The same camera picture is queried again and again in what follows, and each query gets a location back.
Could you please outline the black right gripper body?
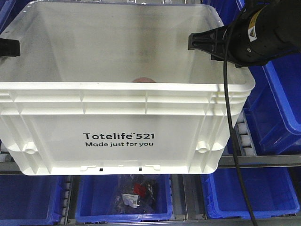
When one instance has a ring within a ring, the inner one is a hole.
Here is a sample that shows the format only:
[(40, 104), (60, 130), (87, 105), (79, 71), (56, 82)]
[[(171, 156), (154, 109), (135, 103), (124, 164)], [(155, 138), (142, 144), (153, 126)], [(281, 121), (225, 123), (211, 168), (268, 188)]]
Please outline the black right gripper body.
[(301, 2), (274, 0), (241, 16), (229, 41), (228, 61), (239, 66), (265, 65), (301, 50)]

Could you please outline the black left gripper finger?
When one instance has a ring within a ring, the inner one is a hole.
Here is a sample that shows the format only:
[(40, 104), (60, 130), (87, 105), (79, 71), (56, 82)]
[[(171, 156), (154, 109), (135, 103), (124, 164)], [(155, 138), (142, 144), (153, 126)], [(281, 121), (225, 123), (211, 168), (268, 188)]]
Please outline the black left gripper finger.
[(0, 39), (0, 56), (17, 57), (20, 56), (20, 41), (10, 39)]

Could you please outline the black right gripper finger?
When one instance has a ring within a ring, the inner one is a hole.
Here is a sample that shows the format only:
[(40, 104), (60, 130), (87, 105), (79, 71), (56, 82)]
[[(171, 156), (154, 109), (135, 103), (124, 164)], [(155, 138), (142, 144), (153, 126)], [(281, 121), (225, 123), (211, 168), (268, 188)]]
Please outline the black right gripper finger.
[(221, 55), (221, 56), (211, 55), (211, 60), (224, 61), (224, 59), (225, 59), (224, 55)]
[(188, 37), (188, 50), (201, 50), (210, 55), (231, 58), (230, 50), (226, 54), (226, 41), (231, 26), (222, 26), (206, 32), (192, 33)]

